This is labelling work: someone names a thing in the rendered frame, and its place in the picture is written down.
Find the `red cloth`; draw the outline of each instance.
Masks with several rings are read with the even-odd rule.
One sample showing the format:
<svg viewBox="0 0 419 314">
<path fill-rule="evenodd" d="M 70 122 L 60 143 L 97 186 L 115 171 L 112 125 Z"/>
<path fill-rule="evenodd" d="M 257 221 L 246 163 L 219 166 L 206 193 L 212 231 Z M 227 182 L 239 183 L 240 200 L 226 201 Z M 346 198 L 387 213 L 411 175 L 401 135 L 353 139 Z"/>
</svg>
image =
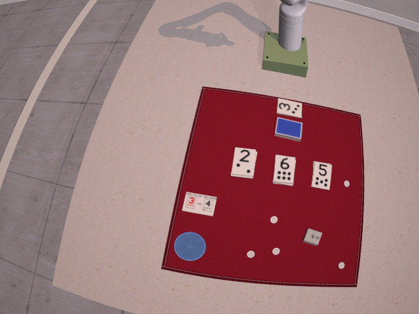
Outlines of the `red cloth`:
<svg viewBox="0 0 419 314">
<path fill-rule="evenodd" d="M 361 116 L 302 103 L 300 119 L 278 115 L 277 104 L 276 97 L 202 88 L 162 269 L 251 283 L 356 287 L 364 191 Z M 301 142 L 274 135 L 278 116 L 302 122 Z M 257 150 L 253 179 L 230 175 L 234 147 Z M 276 154 L 296 158 L 293 186 L 272 183 Z M 330 190 L 311 187 L 314 161 L 332 165 Z M 182 211 L 186 192 L 217 197 L 214 216 Z M 303 242 L 308 228 L 323 233 L 318 246 Z M 204 238 L 200 259 L 176 255 L 174 241 L 184 232 Z M 276 247 L 278 255 L 272 254 Z M 248 258 L 248 251 L 255 256 Z"/>
</svg>

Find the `blue disc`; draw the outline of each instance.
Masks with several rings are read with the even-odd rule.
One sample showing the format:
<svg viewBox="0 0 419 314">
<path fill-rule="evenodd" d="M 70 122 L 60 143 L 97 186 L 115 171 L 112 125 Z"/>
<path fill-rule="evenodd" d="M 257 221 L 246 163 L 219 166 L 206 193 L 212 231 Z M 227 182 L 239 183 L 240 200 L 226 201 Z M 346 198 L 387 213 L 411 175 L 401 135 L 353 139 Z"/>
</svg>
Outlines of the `blue disc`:
<svg viewBox="0 0 419 314">
<path fill-rule="evenodd" d="M 189 262 L 198 260 L 206 249 L 204 239 L 194 232 L 185 232 L 175 240 L 175 252 L 178 257 Z"/>
</svg>

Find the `beige tabletop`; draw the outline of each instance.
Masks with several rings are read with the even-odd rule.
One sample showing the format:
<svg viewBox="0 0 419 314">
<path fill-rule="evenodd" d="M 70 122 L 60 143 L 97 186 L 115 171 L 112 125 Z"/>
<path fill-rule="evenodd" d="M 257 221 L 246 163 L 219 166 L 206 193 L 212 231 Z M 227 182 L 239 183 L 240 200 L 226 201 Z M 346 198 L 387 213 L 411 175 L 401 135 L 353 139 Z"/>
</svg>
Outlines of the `beige tabletop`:
<svg viewBox="0 0 419 314">
<path fill-rule="evenodd" d="M 417 313 L 419 96 L 399 31 L 309 3 L 307 77 L 265 71 L 263 34 L 278 32 L 279 5 L 156 0 L 90 138 L 55 287 L 134 313 Z M 356 288 L 161 269 L 203 86 L 361 115 L 365 208 Z"/>
</svg>

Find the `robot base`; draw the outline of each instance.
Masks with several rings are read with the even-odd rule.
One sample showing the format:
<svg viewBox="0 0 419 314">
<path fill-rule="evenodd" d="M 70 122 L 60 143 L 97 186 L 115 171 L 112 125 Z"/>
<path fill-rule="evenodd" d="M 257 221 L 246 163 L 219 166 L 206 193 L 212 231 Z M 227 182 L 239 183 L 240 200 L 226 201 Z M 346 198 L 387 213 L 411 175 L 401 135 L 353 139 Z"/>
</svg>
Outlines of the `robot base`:
<svg viewBox="0 0 419 314">
<path fill-rule="evenodd" d="M 278 43 L 278 33 L 265 31 L 262 69 L 306 77 L 308 70 L 307 38 L 302 38 L 300 49 L 288 51 Z"/>
</svg>

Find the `tile floor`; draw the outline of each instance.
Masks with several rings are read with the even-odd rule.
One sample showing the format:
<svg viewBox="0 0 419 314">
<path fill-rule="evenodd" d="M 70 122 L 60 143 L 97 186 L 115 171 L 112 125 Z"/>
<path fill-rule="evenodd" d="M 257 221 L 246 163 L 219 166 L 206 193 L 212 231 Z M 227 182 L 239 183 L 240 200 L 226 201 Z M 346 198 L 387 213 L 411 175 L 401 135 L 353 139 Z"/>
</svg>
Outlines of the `tile floor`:
<svg viewBox="0 0 419 314">
<path fill-rule="evenodd" d="M 0 156 L 88 0 L 0 5 Z M 112 81 L 154 0 L 98 0 L 29 116 L 0 189 L 0 314 L 127 313 L 52 286 L 65 218 Z M 419 33 L 399 27 L 419 88 Z"/>
</svg>

